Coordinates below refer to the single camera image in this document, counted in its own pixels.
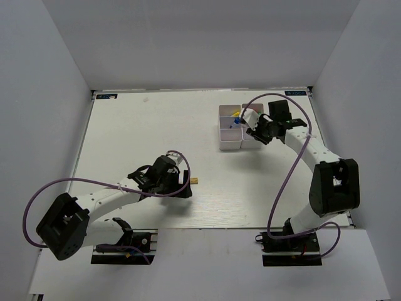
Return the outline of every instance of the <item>sticker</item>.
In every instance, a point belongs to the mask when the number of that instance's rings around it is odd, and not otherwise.
[[[306,96],[305,91],[284,91],[287,96]]]
[[[98,94],[96,99],[116,99],[117,94]]]

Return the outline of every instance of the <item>white storage bin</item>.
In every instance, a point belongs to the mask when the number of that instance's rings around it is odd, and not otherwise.
[[[262,143],[253,139],[246,133],[246,127],[241,124],[234,125],[236,119],[233,117],[236,112],[240,112],[246,104],[241,105],[220,105],[219,106],[219,147],[220,150],[233,149],[260,149]],[[253,103],[249,106],[257,113],[263,113],[263,104]]]
[[[236,112],[241,111],[240,105],[220,105],[219,106],[219,147],[220,150],[240,149],[242,143],[241,125],[236,125],[230,129],[234,123]]]

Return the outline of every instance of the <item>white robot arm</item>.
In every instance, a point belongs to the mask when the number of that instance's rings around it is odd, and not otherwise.
[[[280,139],[299,154],[309,136],[306,123],[292,119],[286,100],[270,102],[269,113],[270,116],[259,116],[254,110],[244,108],[241,122],[249,127],[247,134],[266,145],[273,138]],[[284,235],[317,229],[360,203],[358,164],[353,159],[342,159],[311,136],[302,160],[313,173],[309,204],[287,220]]]
[[[129,245],[130,225],[120,218],[101,217],[149,196],[191,197],[188,170],[184,170],[183,184],[179,183],[182,160],[177,153],[160,156],[152,166],[142,166],[118,182],[119,189],[105,188],[75,198],[59,195],[36,228],[37,234],[59,260],[84,246]]]

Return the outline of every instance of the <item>white enclosure wall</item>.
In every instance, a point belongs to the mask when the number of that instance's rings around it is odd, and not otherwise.
[[[361,205],[392,300],[401,300],[401,2],[362,0],[314,88],[328,146],[360,166]]]
[[[358,0],[43,0],[92,90],[314,85]]]
[[[0,1],[0,94],[0,294],[25,300],[38,250],[23,238],[24,207],[40,186],[70,175],[91,98],[40,0]],[[33,206],[32,235],[64,188]]]

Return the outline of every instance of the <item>purple cable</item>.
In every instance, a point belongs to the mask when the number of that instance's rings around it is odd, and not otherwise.
[[[295,170],[295,167],[298,165],[299,161],[301,160],[302,155],[303,155],[303,153],[305,152],[306,147],[308,146],[309,140],[311,139],[311,134],[312,134],[312,122],[311,122],[311,120],[310,120],[308,114],[305,112],[305,110],[304,110],[298,103],[296,103],[295,100],[293,100],[292,98],[290,98],[290,97],[288,97],[288,96],[286,96],[286,95],[283,95],[283,94],[280,94],[280,93],[274,93],[274,92],[273,92],[273,93],[265,93],[265,94],[259,95],[259,96],[255,97],[254,99],[252,99],[250,102],[248,102],[247,105],[244,107],[244,110],[242,111],[241,118],[244,117],[244,113],[245,113],[246,109],[250,106],[250,104],[252,104],[255,100],[257,100],[257,99],[259,99],[259,98],[261,98],[261,97],[265,97],[265,96],[280,96],[280,97],[285,98],[286,100],[289,100],[290,102],[292,102],[294,105],[296,105],[296,106],[299,108],[299,110],[300,110],[300,111],[302,112],[302,114],[305,116],[306,121],[308,122],[308,136],[306,137],[305,143],[303,144],[303,146],[302,146],[302,148],[301,148],[301,150],[300,150],[298,156],[296,157],[296,159],[295,159],[293,165],[292,165],[291,168],[289,169],[289,172],[288,172],[288,174],[287,174],[287,176],[286,176],[286,178],[285,178],[283,184],[281,185],[281,187],[280,187],[280,189],[279,189],[279,191],[278,191],[278,193],[277,193],[276,199],[275,199],[274,202],[273,202],[273,205],[272,205],[272,208],[271,208],[271,211],[270,211],[270,215],[269,215],[268,226],[267,226],[267,231],[266,231],[266,232],[267,232],[268,236],[269,236],[272,240],[287,240],[288,238],[294,238],[294,237],[299,237],[299,236],[303,236],[303,235],[306,235],[306,234],[313,233],[313,232],[315,232],[316,230],[322,229],[323,227],[325,227],[325,226],[327,226],[327,225],[329,225],[329,224],[333,224],[333,225],[336,226],[336,228],[337,228],[337,230],[338,230],[337,239],[336,239],[334,245],[333,245],[326,253],[324,253],[324,254],[322,254],[322,255],[320,255],[320,256],[318,256],[318,257],[314,257],[313,259],[321,258],[321,257],[326,256],[327,254],[329,254],[331,251],[333,251],[334,248],[336,247],[336,245],[338,244],[339,240],[340,240],[340,235],[341,235],[340,226],[339,226],[338,224],[336,224],[335,222],[333,222],[333,221],[328,221],[327,223],[322,224],[322,225],[321,225],[319,228],[317,228],[317,229],[311,229],[311,230],[308,230],[308,231],[299,232],[299,233],[297,233],[297,234],[285,235],[285,236],[274,236],[274,235],[271,234],[271,231],[270,231],[270,230],[271,230],[271,222],[272,222],[272,220],[273,220],[273,215],[274,215],[274,212],[275,212],[275,210],[276,210],[278,201],[280,200],[280,197],[281,197],[281,195],[282,195],[282,193],[283,193],[285,187],[287,186],[287,183],[288,183],[290,177],[292,176],[292,174],[293,174],[293,172],[294,172],[294,170]]]
[[[174,153],[174,154],[178,154],[179,156],[181,156],[181,158],[183,158],[183,160],[185,161],[185,164],[187,164],[187,168],[188,168],[188,179],[185,182],[185,184],[178,189],[177,191],[173,192],[173,193],[168,193],[168,194],[154,194],[154,193],[144,193],[142,191],[139,190],[134,190],[134,189],[130,189],[130,188],[126,188],[126,187],[118,187],[117,185],[114,184],[109,184],[109,183],[104,183],[104,182],[99,182],[99,181],[95,181],[95,180],[89,180],[89,179],[82,179],[80,177],[65,177],[63,179],[58,179],[58,180],[54,180],[51,181],[50,183],[47,183],[46,185],[44,185],[43,187],[39,188],[38,191],[35,192],[35,194],[32,196],[32,198],[28,201],[26,207],[25,207],[25,211],[24,211],[24,216],[23,216],[23,233],[24,233],[24,237],[26,239],[26,241],[28,243],[30,243],[31,245],[37,247],[37,248],[47,248],[46,245],[40,245],[39,243],[35,243],[28,235],[28,230],[26,228],[26,220],[28,218],[28,213],[29,213],[29,209],[33,203],[33,201],[39,196],[39,194],[44,191],[46,188],[49,188],[50,186],[57,184],[57,183],[61,183],[61,182],[68,182],[68,181],[76,181],[76,182],[85,182],[85,183],[90,183],[90,184],[96,184],[96,185],[100,185],[100,186],[105,186],[108,188],[112,188],[112,189],[122,189],[128,193],[138,193],[141,194],[143,196],[150,196],[150,197],[155,197],[155,198],[164,198],[166,196],[174,196],[178,193],[180,193],[181,191],[183,191],[189,184],[190,181],[190,167],[189,167],[189,163],[187,158],[185,158],[185,156],[183,154],[181,154],[180,152],[177,152],[176,150],[169,150],[167,153]]]
[[[103,248],[103,249],[115,249],[116,246],[108,245],[108,244],[102,244],[102,245],[98,245],[98,247]],[[141,254],[143,256],[143,258],[146,260],[146,262],[148,263],[148,265],[150,265],[150,261],[146,257],[145,253],[142,252],[141,250],[139,250],[138,248],[136,248],[134,246],[118,246],[118,247],[121,248],[121,249],[133,249],[133,250],[135,250],[136,252]]]

